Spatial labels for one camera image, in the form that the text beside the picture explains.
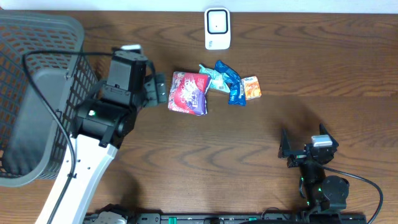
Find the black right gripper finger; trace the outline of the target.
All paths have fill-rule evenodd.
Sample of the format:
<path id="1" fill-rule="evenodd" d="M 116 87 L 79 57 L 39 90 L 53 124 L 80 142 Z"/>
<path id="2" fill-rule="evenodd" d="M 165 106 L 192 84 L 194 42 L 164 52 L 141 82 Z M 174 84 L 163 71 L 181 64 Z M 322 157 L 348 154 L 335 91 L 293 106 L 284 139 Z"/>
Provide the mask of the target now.
<path id="1" fill-rule="evenodd" d="M 319 131 L 320 131 L 320 135 L 327 135 L 329 136 L 329 138 L 331 139 L 332 143 L 335 143 L 336 140 L 333 138 L 333 136 L 327 131 L 326 127 L 320 123 L 319 124 Z"/>
<path id="2" fill-rule="evenodd" d="M 292 154 L 289 139 L 287 137 L 287 132 L 282 129 L 278 158 L 288 158 Z"/>

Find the red purple snack bag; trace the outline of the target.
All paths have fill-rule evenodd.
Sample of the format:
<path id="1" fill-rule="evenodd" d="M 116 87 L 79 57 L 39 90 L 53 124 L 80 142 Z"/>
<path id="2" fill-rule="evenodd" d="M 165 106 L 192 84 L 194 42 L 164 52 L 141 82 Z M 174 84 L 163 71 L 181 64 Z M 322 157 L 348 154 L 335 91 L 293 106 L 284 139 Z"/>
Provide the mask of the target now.
<path id="1" fill-rule="evenodd" d="M 211 77 L 201 73 L 174 72 L 169 93 L 168 109 L 203 116 L 207 114 L 206 93 Z"/>

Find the orange snack packet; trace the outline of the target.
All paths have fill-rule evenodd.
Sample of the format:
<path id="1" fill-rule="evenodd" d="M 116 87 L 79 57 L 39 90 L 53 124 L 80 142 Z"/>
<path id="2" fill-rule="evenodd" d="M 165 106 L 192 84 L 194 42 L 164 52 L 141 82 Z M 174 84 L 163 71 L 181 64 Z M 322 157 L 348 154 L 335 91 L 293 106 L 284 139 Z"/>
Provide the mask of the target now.
<path id="1" fill-rule="evenodd" d="M 241 81 L 243 83 L 246 100 L 260 98 L 262 96 L 257 76 L 245 77 Z"/>

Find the light teal snack packet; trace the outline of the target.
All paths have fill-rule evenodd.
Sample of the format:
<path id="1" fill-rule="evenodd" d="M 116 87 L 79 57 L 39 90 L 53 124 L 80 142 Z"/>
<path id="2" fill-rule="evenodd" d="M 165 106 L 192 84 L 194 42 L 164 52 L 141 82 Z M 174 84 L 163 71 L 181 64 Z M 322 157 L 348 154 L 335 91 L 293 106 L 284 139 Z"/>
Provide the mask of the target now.
<path id="1" fill-rule="evenodd" d="M 211 77 L 210 88 L 218 91 L 222 91 L 224 93 L 230 93 L 229 86 L 224 81 L 223 75 L 216 70 L 206 68 L 202 64 L 200 64 L 199 73 L 209 75 Z"/>

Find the blue snack wrapper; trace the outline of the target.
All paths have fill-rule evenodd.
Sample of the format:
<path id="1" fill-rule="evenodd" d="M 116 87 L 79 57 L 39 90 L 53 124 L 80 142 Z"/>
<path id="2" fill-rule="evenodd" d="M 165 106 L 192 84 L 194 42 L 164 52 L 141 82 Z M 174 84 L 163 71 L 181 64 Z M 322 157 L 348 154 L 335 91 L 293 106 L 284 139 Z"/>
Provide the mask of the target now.
<path id="1" fill-rule="evenodd" d="M 215 63 L 215 70 L 222 74 L 224 82 L 229 85 L 228 104 L 246 106 L 244 87 L 239 74 L 221 60 Z"/>

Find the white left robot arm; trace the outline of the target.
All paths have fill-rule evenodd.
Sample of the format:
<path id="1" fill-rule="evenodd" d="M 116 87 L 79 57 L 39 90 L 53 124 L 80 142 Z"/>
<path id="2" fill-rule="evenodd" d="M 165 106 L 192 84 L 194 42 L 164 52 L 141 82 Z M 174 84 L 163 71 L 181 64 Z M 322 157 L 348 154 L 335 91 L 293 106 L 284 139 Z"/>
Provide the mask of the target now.
<path id="1" fill-rule="evenodd" d="M 98 183 L 133 129 L 138 112 L 166 102 L 164 74 L 140 45 L 114 49 L 107 80 L 77 105 L 63 159 L 37 223 L 82 223 Z"/>

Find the grey plastic mesh basket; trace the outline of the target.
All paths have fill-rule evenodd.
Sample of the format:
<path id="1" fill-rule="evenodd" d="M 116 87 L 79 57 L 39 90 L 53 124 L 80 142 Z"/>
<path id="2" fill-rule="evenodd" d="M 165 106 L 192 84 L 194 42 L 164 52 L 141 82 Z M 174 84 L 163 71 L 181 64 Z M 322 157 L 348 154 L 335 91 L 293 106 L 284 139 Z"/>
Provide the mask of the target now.
<path id="1" fill-rule="evenodd" d="M 56 178 L 74 107 L 96 83 L 72 17 L 1 12 L 1 185 Z"/>

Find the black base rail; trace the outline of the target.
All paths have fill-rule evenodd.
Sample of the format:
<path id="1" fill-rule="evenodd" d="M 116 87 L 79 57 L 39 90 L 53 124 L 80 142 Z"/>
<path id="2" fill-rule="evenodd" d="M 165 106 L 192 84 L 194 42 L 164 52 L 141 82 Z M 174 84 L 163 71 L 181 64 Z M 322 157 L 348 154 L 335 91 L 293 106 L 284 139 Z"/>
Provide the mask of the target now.
<path id="1" fill-rule="evenodd" d="M 83 219 L 83 224 L 234 224 L 234 223 L 303 223 L 299 218 L 288 214 L 266 213 L 264 215 L 161 215 L 158 213 L 141 213 L 133 216 L 120 215 L 112 212 L 89 215 Z"/>

